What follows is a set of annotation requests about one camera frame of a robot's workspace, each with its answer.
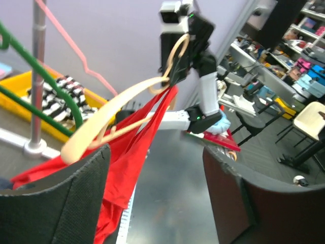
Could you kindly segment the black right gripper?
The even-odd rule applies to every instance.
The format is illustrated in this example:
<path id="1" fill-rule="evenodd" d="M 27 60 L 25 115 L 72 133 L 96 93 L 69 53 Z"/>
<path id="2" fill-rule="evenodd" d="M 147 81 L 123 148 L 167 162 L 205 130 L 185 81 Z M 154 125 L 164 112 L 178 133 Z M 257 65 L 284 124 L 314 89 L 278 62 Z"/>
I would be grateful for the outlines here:
<path id="1" fill-rule="evenodd" d="M 167 61 L 171 50 L 176 42 L 183 36 L 181 33 L 162 33 L 160 35 L 160 69 L 159 72 L 163 75 L 168 67 Z M 177 48 L 173 56 L 173 65 L 167 77 L 169 81 L 162 82 L 161 85 L 175 85 L 180 81 L 183 81 L 187 77 L 187 73 L 190 67 L 190 52 L 191 43 L 189 42 L 184 54 L 179 57 L 179 53 L 183 49 L 185 41 L 183 41 Z"/>

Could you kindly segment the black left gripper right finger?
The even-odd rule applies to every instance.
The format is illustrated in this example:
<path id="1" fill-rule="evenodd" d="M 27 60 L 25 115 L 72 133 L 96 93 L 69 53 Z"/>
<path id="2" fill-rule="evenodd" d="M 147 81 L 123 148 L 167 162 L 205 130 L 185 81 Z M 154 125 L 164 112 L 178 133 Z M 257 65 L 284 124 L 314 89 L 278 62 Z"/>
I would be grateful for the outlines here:
<path id="1" fill-rule="evenodd" d="M 214 146 L 203 164 L 219 243 L 324 243 L 324 185 L 270 178 Z"/>

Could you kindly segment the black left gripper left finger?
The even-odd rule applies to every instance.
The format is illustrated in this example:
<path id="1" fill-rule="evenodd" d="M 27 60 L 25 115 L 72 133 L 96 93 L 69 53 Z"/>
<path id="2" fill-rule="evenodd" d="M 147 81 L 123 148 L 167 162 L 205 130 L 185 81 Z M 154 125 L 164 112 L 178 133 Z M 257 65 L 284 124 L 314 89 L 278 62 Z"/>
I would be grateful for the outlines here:
<path id="1" fill-rule="evenodd" d="M 1 191 L 1 243 L 93 243 L 111 151 Z"/>

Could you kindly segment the wooden hanger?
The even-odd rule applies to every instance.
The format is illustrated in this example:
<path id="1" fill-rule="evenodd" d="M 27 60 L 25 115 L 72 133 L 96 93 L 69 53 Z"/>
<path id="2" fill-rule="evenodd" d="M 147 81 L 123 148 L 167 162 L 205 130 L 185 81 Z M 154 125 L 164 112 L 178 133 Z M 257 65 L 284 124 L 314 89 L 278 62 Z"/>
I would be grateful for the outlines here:
<path id="1" fill-rule="evenodd" d="M 87 149 L 99 147 L 141 126 L 143 123 L 150 121 L 151 117 L 146 117 L 120 130 L 113 127 L 110 134 L 107 136 L 105 135 L 112 116 L 115 115 L 123 105 L 130 101 L 130 99 L 134 98 L 136 95 L 146 89 L 148 89 L 154 95 L 159 95 L 169 88 L 168 84 L 160 89 L 154 89 L 153 86 L 160 82 L 169 81 L 168 75 L 173 66 L 173 58 L 178 47 L 182 45 L 182 48 L 178 54 L 178 57 L 181 58 L 185 53 L 189 42 L 189 34 L 184 34 L 178 39 L 169 54 L 167 68 L 163 76 L 144 80 L 126 89 L 101 107 L 100 110 L 95 113 L 95 115 L 93 115 L 81 127 L 79 127 L 61 148 L 61 159 L 64 161 L 64 163 L 67 165 L 73 164 L 82 157 Z"/>

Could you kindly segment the red t-shirt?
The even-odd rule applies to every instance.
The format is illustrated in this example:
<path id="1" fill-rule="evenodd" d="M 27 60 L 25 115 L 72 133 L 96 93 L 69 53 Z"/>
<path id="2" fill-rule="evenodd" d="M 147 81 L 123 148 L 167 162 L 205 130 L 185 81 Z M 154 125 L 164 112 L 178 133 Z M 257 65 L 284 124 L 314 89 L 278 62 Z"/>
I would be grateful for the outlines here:
<path id="1" fill-rule="evenodd" d="M 123 210 L 127 208 L 128 202 L 132 196 L 142 166 L 145 162 L 148 148 L 150 147 L 167 107 L 174 99 L 177 91 L 177 87 L 172 87 L 156 95 L 144 107 L 134 112 L 117 125 L 118 129 L 131 125 L 143 119 L 151 108 L 157 105 L 158 108 L 156 112 L 145 127 L 137 127 L 111 140 L 107 144 L 104 144 L 109 146 L 111 156 L 93 243 L 103 243 L 105 239 L 116 230 L 119 218 Z M 104 145 L 87 150 L 78 161 Z M 52 173 L 56 173 L 67 166 L 69 165 L 64 163 L 61 157 L 43 162 L 12 178 L 12 190 L 16 190 L 25 184 L 44 178 Z"/>

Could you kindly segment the pink wire hanger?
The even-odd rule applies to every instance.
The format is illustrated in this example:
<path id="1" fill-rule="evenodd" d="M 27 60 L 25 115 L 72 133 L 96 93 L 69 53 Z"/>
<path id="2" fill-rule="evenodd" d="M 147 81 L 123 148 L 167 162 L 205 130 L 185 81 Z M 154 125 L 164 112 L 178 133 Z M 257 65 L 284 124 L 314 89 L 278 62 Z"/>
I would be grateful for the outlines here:
<path id="1" fill-rule="evenodd" d="M 35 3 L 40 7 L 41 10 L 44 11 L 45 15 L 52 22 L 58 32 L 63 36 L 66 42 L 70 45 L 70 47 L 74 50 L 76 55 L 80 58 L 81 63 L 83 65 L 84 72 L 94 78 L 96 78 L 99 82 L 101 82 L 114 96 L 117 96 L 117 91 L 109 84 L 109 82 L 99 73 L 91 70 L 88 67 L 87 59 L 81 49 L 77 46 L 77 44 L 73 41 L 70 35 L 66 32 L 63 26 L 58 22 L 52 12 L 48 9 L 46 4 L 43 1 L 35 0 Z"/>

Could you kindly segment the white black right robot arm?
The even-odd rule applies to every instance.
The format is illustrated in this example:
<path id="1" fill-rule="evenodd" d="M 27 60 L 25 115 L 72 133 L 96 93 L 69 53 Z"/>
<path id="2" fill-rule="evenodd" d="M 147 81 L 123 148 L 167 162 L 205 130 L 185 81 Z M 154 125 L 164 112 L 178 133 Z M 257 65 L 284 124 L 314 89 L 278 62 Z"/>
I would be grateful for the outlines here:
<path id="1" fill-rule="evenodd" d="M 177 48 L 167 75 L 170 80 L 162 85 L 174 86 L 185 80 L 189 71 L 194 69 L 199 77 L 199 103 L 185 110 L 166 112 L 159 129 L 202 133 L 222 118 L 216 88 L 217 60 L 209 50 L 209 38 L 214 24 L 196 13 L 179 16 L 163 12 L 161 19 L 159 73 L 164 74 L 167 70 L 169 54 L 179 38 L 184 34 L 190 36 L 189 45 L 181 57 L 178 56 L 181 48 Z"/>

